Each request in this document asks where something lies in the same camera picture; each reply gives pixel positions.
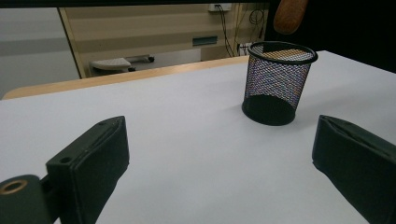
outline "white tabletop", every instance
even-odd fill
[[[0,101],[0,181],[45,162],[102,120],[126,117],[131,164],[97,223],[367,223],[311,153],[320,114],[396,144],[396,75],[321,51],[296,119],[241,110],[244,63]]]

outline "wall outlet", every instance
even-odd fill
[[[230,11],[231,10],[231,6],[233,4],[231,3],[213,3],[213,4],[209,4],[209,11],[220,11],[218,7],[216,7],[216,5],[221,5],[223,11]]]

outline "black mesh cup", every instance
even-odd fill
[[[267,125],[285,125],[295,118],[311,63],[318,55],[309,48],[264,41],[252,44],[242,110]]]

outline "wooden table edge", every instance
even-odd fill
[[[107,84],[120,83],[125,81],[138,80],[149,77],[160,77],[165,75],[172,75],[182,72],[196,71],[206,68],[219,67],[235,63],[247,63],[248,56],[219,59],[199,63],[186,63],[181,65],[174,65],[168,67],[154,68],[131,73],[122,73],[104,77],[90,77],[77,80],[55,82],[49,84],[42,84],[36,86],[21,87],[7,92],[3,96],[3,100],[34,96],[40,94],[54,93],[59,91],[72,91],[88,87],[95,87]]]

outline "black plastic part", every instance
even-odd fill
[[[396,223],[396,146],[353,123],[321,115],[312,158],[367,221]]]
[[[63,224],[95,223],[129,164],[124,117],[101,121],[47,162]]]
[[[0,223],[52,223],[40,180],[20,175],[0,183]]]

